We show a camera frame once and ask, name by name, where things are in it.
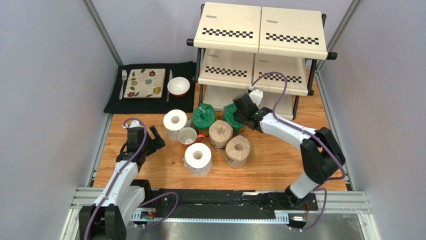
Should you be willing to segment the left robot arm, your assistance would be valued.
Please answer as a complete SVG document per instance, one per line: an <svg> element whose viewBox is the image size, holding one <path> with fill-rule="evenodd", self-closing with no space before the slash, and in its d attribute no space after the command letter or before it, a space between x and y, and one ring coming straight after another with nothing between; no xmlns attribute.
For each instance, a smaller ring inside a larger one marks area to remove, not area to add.
<svg viewBox="0 0 426 240"><path fill-rule="evenodd" d="M79 237L82 240L125 240L127 225L137 207L152 196L148 180L137 180L146 158L166 143L155 126L149 130L136 120L125 125L127 140L120 149L111 178L89 206L79 211Z"/></svg>

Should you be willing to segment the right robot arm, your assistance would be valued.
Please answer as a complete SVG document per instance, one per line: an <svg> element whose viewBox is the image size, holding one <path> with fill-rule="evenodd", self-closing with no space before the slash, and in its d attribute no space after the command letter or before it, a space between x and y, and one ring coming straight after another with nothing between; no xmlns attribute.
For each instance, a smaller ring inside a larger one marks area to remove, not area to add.
<svg viewBox="0 0 426 240"><path fill-rule="evenodd" d="M300 150L303 173L284 192L284 199L291 208L301 205L307 195L343 169L346 158L330 129L304 127L278 116L270 108L259 108L248 93L235 97L233 103L237 122Z"/></svg>

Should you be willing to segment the green roll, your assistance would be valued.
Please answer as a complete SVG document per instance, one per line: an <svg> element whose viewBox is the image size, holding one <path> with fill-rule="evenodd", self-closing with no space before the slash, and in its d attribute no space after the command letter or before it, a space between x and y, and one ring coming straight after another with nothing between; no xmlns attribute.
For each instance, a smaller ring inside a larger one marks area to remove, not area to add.
<svg viewBox="0 0 426 240"><path fill-rule="evenodd" d="M194 129L198 134L209 136L209 129L216 121L216 112L212 105L200 103L198 107L193 110L192 123Z"/></svg>
<svg viewBox="0 0 426 240"><path fill-rule="evenodd" d="M241 133L245 127L242 123L239 123L235 120L237 113L237 107L234 103L228 104L223 107L222 120L231 125L234 134Z"/></svg>

